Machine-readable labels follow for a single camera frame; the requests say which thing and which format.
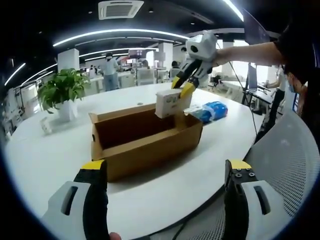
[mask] office desk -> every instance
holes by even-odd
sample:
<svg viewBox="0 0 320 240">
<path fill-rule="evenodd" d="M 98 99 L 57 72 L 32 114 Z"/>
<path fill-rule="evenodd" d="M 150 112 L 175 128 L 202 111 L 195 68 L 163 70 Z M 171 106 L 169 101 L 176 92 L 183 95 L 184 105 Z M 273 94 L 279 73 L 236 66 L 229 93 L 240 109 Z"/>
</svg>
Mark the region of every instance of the office desk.
<svg viewBox="0 0 320 240">
<path fill-rule="evenodd" d="M 7 166 L 30 211 L 41 217 L 49 198 L 91 160 L 92 124 L 88 113 L 106 113 L 152 104 L 156 92 L 171 83 L 129 87 L 78 100 L 78 118 L 61 124 L 57 114 L 39 112 L 23 121 L 7 144 Z M 256 133 L 247 106 L 197 89 L 191 105 L 221 101 L 228 116 L 204 126 L 198 147 L 164 167 L 108 184 L 107 224 L 122 239 L 134 239 L 166 228 L 205 203 L 225 181 L 225 160 L 243 159 Z M 49 117 L 54 133 L 44 135 L 40 120 Z M 263 117 L 254 115 L 259 129 Z"/>
<path fill-rule="evenodd" d="M 131 74 L 130 71 L 123 71 L 123 72 L 118 72 L 118 86 L 121 88 L 121 80 L 122 77 L 128 76 Z M 90 89 L 85 89 L 86 96 L 93 95 L 93 94 L 98 94 L 102 91 L 104 91 L 103 87 L 103 76 L 97 76 L 95 78 L 91 78 L 91 88 Z"/>
<path fill-rule="evenodd" d="M 241 103 L 242 99 L 242 87 L 246 87 L 246 82 L 241 82 L 242 87 L 238 81 L 221 81 L 224 86 L 228 88 L 226 96 L 238 103 Z"/>
<path fill-rule="evenodd" d="M 258 89 L 256 91 L 247 90 L 246 94 L 250 95 L 249 103 L 251 103 L 252 97 L 257 98 L 257 99 L 265 102 L 268 105 L 272 104 L 272 102 L 274 101 L 274 98 L 271 96 L 271 94 L 267 94 L 267 93 L 260 91 Z"/>
</svg>

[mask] green plant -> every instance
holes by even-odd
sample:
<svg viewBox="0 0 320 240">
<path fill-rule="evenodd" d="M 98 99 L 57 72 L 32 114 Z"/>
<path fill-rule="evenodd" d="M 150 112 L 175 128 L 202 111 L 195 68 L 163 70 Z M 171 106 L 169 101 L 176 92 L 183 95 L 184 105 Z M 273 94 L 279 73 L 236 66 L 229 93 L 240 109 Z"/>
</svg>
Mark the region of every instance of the green plant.
<svg viewBox="0 0 320 240">
<path fill-rule="evenodd" d="M 38 99 L 43 109 L 47 110 L 49 114 L 53 114 L 49 109 L 58 109 L 57 104 L 68 100 L 75 101 L 77 98 L 82 100 L 85 88 L 88 86 L 90 86 L 89 78 L 79 70 L 62 69 L 39 88 Z"/>
</svg>

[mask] human arm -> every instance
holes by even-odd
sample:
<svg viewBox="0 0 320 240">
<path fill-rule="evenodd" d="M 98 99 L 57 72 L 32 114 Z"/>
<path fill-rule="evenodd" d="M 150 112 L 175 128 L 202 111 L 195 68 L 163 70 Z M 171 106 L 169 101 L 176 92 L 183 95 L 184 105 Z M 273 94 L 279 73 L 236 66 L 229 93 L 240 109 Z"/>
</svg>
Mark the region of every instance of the human arm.
<svg viewBox="0 0 320 240">
<path fill-rule="evenodd" d="M 276 82 L 274 82 L 274 83 L 271 83 L 271 84 L 267 84 L 265 87 L 267 88 L 267 89 L 275 89 L 275 88 L 278 88 L 279 86 L 280 86 L 280 83 L 281 83 L 281 81 L 279 80 L 279 78 L 276 80 Z"/>
<path fill-rule="evenodd" d="M 117 61 L 115 59 L 113 59 L 113 60 L 114 60 L 113 61 L 113 66 L 114 66 L 115 70 L 118 71 L 119 70 L 119 65 L 118 65 L 118 63 L 117 63 Z"/>
<path fill-rule="evenodd" d="M 232 61 L 256 63 L 257 65 L 280 65 L 286 63 L 285 58 L 273 42 L 218 49 L 217 56 L 213 60 L 213 67 Z"/>
</svg>

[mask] white pillar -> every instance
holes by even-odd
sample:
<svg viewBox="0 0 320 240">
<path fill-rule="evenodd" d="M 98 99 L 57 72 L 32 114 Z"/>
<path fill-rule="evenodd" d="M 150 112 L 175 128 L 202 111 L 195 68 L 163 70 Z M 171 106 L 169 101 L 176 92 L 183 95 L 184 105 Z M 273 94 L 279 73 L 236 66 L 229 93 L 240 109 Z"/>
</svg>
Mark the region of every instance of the white pillar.
<svg viewBox="0 0 320 240">
<path fill-rule="evenodd" d="M 159 44 L 159 52 L 165 54 L 164 61 L 162 62 L 162 67 L 165 67 L 167 70 L 171 69 L 171 64 L 174 59 L 174 45 L 172 43 L 161 43 Z"/>
<path fill-rule="evenodd" d="M 80 70 L 79 51 L 75 48 L 58 54 L 58 72 L 61 69 Z"/>
<path fill-rule="evenodd" d="M 234 46 L 233 42 L 223 41 L 223 48 L 231 48 Z M 222 65 L 222 74 L 224 76 L 231 77 L 233 75 L 233 70 L 230 64 L 227 62 L 225 65 Z"/>
<path fill-rule="evenodd" d="M 178 63 L 184 62 L 184 60 L 186 58 L 186 54 L 181 51 L 181 48 L 183 48 L 183 47 L 186 47 L 186 46 L 180 45 L 180 46 L 173 47 L 173 57 L 172 57 L 173 61 L 177 61 Z"/>
</svg>

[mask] white flower pot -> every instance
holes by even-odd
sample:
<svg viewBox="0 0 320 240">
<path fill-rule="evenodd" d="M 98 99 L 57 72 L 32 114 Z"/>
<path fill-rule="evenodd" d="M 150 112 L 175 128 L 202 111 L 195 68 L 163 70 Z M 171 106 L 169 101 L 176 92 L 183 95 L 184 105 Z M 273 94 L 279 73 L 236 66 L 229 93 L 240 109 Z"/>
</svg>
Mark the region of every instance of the white flower pot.
<svg viewBox="0 0 320 240">
<path fill-rule="evenodd" d="M 59 117 L 63 122 L 69 122 L 78 117 L 77 104 L 72 100 L 57 104 Z"/>
</svg>

